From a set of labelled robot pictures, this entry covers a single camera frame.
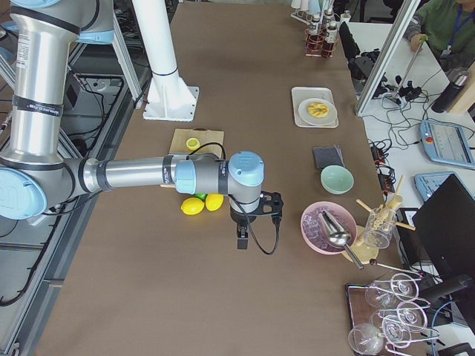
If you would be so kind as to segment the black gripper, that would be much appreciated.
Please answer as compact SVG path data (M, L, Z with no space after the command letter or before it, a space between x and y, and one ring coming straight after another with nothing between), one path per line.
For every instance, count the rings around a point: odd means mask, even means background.
M247 249L249 244L249 234L254 236L252 230L252 222L261 212L261 207L258 205L253 211L247 211L241 203L235 199L234 196L230 196L230 216L237 224L237 248Z

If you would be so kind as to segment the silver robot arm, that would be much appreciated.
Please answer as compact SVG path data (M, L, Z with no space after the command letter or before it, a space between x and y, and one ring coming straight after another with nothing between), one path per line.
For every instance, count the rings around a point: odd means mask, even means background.
M13 1L19 29L10 143L1 151L1 215L24 220L83 194L173 185L186 194L229 198L237 246L263 213L264 164L250 151L228 159L168 155L133 160L64 159L58 153L69 47L110 43L111 1Z

